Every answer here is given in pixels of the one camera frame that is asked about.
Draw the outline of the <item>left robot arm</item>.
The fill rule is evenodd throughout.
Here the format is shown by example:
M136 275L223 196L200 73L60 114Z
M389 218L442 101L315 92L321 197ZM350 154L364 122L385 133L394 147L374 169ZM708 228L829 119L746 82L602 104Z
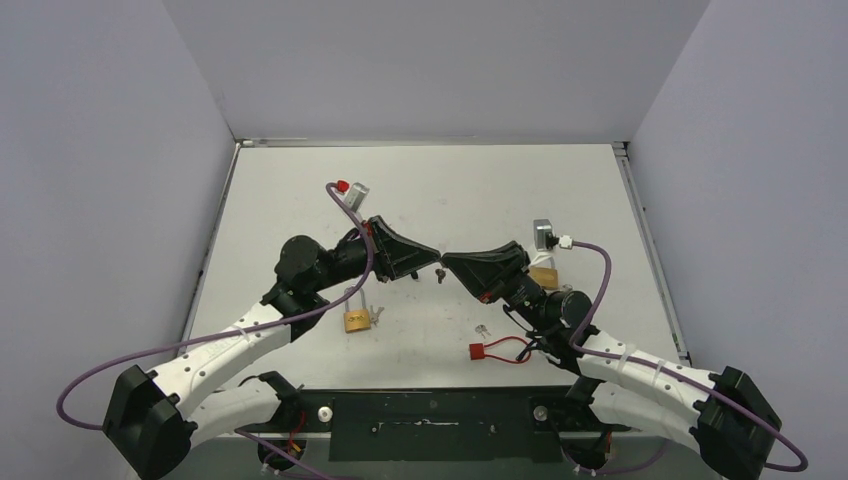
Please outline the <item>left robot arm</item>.
M282 246L270 290L223 331L189 351L116 379L101 429L141 479L161 479L196 446L245 426L282 431L298 417L298 392L276 372L225 390L223 384L266 354L305 335L338 306L322 291L370 275L380 282L436 263L438 250L403 237L375 216L327 249L306 235Z

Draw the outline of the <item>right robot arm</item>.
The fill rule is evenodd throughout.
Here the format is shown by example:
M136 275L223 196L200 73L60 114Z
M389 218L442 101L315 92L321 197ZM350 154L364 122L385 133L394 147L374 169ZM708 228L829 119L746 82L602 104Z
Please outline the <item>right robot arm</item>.
M661 436L697 452L725 479L757 479L782 422L753 380L666 362L592 325L596 304L581 291L548 291L530 276L517 243L445 253L444 268L477 300L504 303L525 320L549 362L578 376L565 402L568 421L600 421Z

